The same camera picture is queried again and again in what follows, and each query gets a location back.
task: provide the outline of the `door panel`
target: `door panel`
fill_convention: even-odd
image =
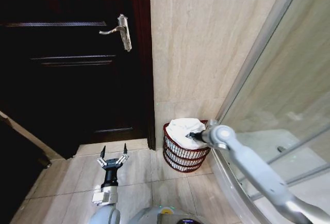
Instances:
[[[81,143],[147,136],[132,0],[2,0],[0,109],[64,157]],[[128,16],[133,49],[120,33]]]

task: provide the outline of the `door frame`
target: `door frame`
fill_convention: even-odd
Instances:
[[[145,123],[148,146],[156,149],[155,135],[155,105],[154,105],[154,77],[151,39],[150,0],[131,0],[133,3],[135,27],[137,30],[136,45],[141,62],[142,88],[144,107],[146,110]]]

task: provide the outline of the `glass shower door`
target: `glass shower door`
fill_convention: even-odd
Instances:
[[[221,124],[330,213],[330,0],[293,0]],[[225,159],[272,223],[291,223]]]

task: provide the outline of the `beige marble wall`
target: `beige marble wall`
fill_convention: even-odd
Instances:
[[[293,0],[223,122],[237,132],[330,126],[329,0]]]
[[[173,118],[214,118],[275,0],[151,0],[157,147]]]

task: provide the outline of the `door handle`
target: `door handle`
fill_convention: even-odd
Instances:
[[[132,44],[130,42],[128,22],[127,22],[127,17],[125,17],[122,14],[120,14],[118,17],[118,26],[116,28],[109,30],[109,31],[100,30],[99,34],[108,35],[111,33],[115,33],[116,31],[120,32],[120,36],[122,37],[124,48],[125,48],[125,50],[127,50],[129,52],[132,49]]]

